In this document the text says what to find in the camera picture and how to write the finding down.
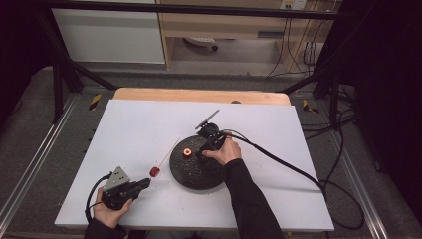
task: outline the person's left hand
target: person's left hand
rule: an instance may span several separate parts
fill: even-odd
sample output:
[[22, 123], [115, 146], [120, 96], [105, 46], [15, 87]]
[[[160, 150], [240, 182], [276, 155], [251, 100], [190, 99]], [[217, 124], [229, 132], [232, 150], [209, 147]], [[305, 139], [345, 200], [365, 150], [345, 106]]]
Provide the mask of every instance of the person's left hand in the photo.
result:
[[[97, 193], [97, 202], [102, 201], [103, 188], [100, 187]], [[129, 211], [130, 205], [132, 204], [132, 199], [129, 199], [124, 203], [123, 207], [119, 211], [114, 211], [106, 207], [103, 203], [99, 203], [94, 206], [94, 218], [105, 226], [114, 229], [118, 220], [121, 216]]]

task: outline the black round base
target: black round base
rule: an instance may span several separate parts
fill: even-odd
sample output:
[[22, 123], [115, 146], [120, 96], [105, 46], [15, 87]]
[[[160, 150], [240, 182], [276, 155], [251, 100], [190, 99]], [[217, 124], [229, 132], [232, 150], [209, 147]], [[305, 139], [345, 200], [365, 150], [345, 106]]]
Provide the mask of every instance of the black round base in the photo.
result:
[[[223, 166], [217, 160], [201, 156], [196, 152], [206, 139], [195, 135], [180, 141], [170, 155], [170, 170], [176, 181], [194, 190], [207, 190], [220, 185], [224, 181]], [[183, 150], [192, 151], [190, 157], [183, 155]]]

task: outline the black sleeve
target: black sleeve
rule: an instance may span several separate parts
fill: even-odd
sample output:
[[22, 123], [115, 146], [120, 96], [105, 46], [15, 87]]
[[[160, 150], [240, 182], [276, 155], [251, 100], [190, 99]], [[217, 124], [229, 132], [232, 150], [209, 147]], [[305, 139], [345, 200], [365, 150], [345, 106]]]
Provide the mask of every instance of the black sleeve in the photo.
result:
[[232, 207], [242, 239], [285, 238], [264, 194], [252, 180], [241, 159], [224, 165], [226, 185], [232, 198]]
[[84, 239], [123, 239], [126, 232], [117, 225], [114, 229], [98, 222], [95, 218], [88, 224]]

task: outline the human hand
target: human hand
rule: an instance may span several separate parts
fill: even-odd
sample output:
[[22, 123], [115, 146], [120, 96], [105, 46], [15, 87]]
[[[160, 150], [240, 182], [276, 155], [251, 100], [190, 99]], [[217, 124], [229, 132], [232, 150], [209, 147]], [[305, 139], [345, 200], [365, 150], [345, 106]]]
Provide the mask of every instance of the human hand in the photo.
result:
[[202, 155], [215, 158], [223, 166], [233, 159], [242, 158], [239, 143], [233, 141], [231, 136], [226, 137], [223, 146], [219, 150], [204, 150], [202, 151]]
[[[97, 193], [96, 203], [102, 201], [102, 196], [103, 188], [100, 187]], [[94, 217], [100, 223], [104, 224], [109, 228], [114, 229], [117, 226], [118, 220], [120, 220], [121, 216], [129, 211], [132, 202], [132, 199], [127, 200], [119, 211], [111, 210], [106, 207], [103, 203], [99, 203], [94, 206]]]

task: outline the white tabletop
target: white tabletop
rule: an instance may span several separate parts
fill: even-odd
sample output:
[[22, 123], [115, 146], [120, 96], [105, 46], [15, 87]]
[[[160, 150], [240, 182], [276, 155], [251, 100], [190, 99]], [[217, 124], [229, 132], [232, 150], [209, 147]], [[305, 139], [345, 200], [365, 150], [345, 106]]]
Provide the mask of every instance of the white tabletop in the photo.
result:
[[[216, 110], [220, 112], [210, 122], [220, 129], [236, 130], [316, 177], [294, 107], [111, 100], [55, 224], [85, 227], [88, 194], [102, 176], [121, 166], [131, 180], [149, 177], [150, 168], [160, 163], [177, 139], [195, 135], [195, 127]], [[322, 194], [312, 182], [245, 142], [239, 144], [255, 183], [265, 194], [282, 229], [333, 230]], [[236, 228], [225, 184], [205, 191], [185, 188], [173, 178], [168, 158], [120, 224], [136, 229]]]

